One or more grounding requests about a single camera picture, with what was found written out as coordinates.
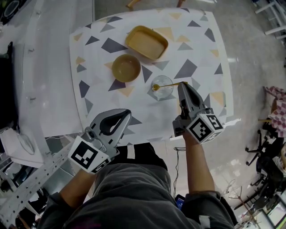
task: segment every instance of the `pink cloth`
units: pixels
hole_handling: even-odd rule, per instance
[[[265,90],[277,99],[277,109],[269,115],[271,125],[276,128],[278,137],[286,137],[286,90],[274,86]]]

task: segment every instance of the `glass cup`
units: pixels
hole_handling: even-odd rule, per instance
[[[159,86],[173,84],[172,80],[167,76],[157,76],[151,83],[151,89],[158,100],[168,97],[172,94],[174,86],[160,87],[157,91],[153,89],[153,85],[157,84]]]

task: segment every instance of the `yellow rectangular container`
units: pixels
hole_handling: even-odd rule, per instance
[[[126,37],[125,43],[152,60],[160,58],[168,47],[166,38],[143,25],[133,28]]]

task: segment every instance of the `floor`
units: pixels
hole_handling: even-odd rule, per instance
[[[129,0],[95,1],[96,19],[128,11],[125,7],[127,3]],[[134,10],[175,7],[176,4],[176,0],[142,0],[134,6]],[[228,197],[234,196],[238,187],[242,186],[242,198],[254,192],[249,184],[257,177],[255,163],[249,167],[245,165],[250,157],[244,149],[246,146],[256,148],[257,130],[261,127],[257,119],[265,118],[270,110],[271,98],[266,98],[262,87],[274,85],[286,88],[284,46],[274,36],[263,33],[270,29],[270,24],[263,13],[254,13],[256,8],[251,0],[217,0],[217,3],[186,0],[183,7],[211,11],[227,51],[235,114],[228,121],[238,119],[238,122],[203,147],[217,189],[224,192],[229,183],[232,184],[230,193],[225,197],[231,206],[236,206],[239,200]],[[153,146],[166,161],[173,181],[177,174],[177,155],[173,148],[184,146],[183,140],[161,141]],[[187,189],[185,153],[179,152],[177,193],[185,195]]]

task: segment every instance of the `gold spoon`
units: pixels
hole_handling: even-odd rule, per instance
[[[164,85],[164,86],[159,86],[159,85],[157,85],[157,84],[154,84],[153,85],[153,91],[158,91],[160,88],[162,88],[162,87],[168,87],[168,86],[176,86],[176,85],[179,85],[180,83],[175,83],[175,84],[170,84],[170,85]]]

